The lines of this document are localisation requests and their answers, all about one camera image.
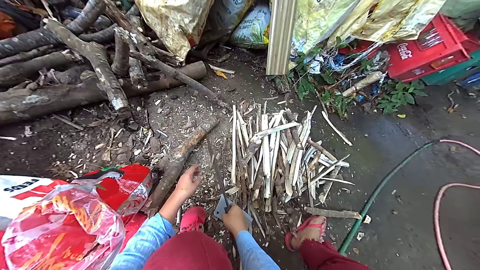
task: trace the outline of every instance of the corrugated metal sheet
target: corrugated metal sheet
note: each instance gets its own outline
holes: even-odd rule
[[[274,0],[267,54],[267,75],[288,73],[297,0]]]

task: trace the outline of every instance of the pink hose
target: pink hose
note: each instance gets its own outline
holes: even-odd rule
[[[465,146],[466,148],[472,150],[473,152],[477,153],[480,156],[480,151],[477,149],[471,147],[468,144],[459,142],[459,141],[454,141],[454,140],[440,140],[442,143],[456,143],[460,144],[462,146]],[[446,184],[440,188],[440,191],[437,194],[437,198],[435,199],[435,207],[433,210],[433,224],[435,226],[435,237],[437,238],[437,245],[438,249],[440,251],[440,256],[442,257],[442,260],[444,262],[446,270],[452,270],[452,267],[450,266],[450,262],[448,261],[447,254],[445,252],[444,248],[444,243],[442,241],[442,234],[440,233],[440,201],[442,200],[442,197],[445,193],[445,190],[447,190],[451,186],[464,186],[464,187],[470,187],[470,188],[476,188],[480,189],[480,186],[478,185],[471,185],[471,184],[461,184],[461,183],[451,183],[451,184]]]

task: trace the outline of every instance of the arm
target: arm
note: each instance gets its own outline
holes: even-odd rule
[[[153,216],[128,241],[125,249],[110,265],[110,270],[141,270],[150,256],[165,241],[175,235],[172,223],[183,202],[195,193],[201,177],[199,165],[191,166],[179,179],[173,193],[168,197],[158,214]]]
[[[261,249],[255,239],[247,231],[242,210],[236,204],[227,214],[222,215],[226,228],[235,236],[240,260],[245,270],[280,269],[278,265]]]

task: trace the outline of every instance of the yellow leaf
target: yellow leaf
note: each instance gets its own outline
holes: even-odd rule
[[[223,72],[221,72],[219,70],[215,70],[215,73],[220,77],[224,77],[225,79],[228,79],[227,76],[225,76],[225,74],[223,74]]]

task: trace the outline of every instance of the knife blade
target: knife blade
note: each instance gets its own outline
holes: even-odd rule
[[[224,207],[224,210],[225,210],[225,213],[228,213],[228,211],[230,210],[230,204],[228,203],[227,194],[225,193],[225,185],[223,185],[223,178],[220,177],[220,169],[218,168],[218,163],[216,162],[216,158],[213,155],[213,150],[212,150],[212,146],[210,145],[210,140],[208,139],[208,136],[206,136],[205,138],[207,140],[208,153],[210,154],[210,159],[212,160],[213,169],[215,170],[214,176],[216,178],[216,181],[218,182],[218,185],[220,186],[220,189],[222,190],[223,198],[225,199],[226,207]]]

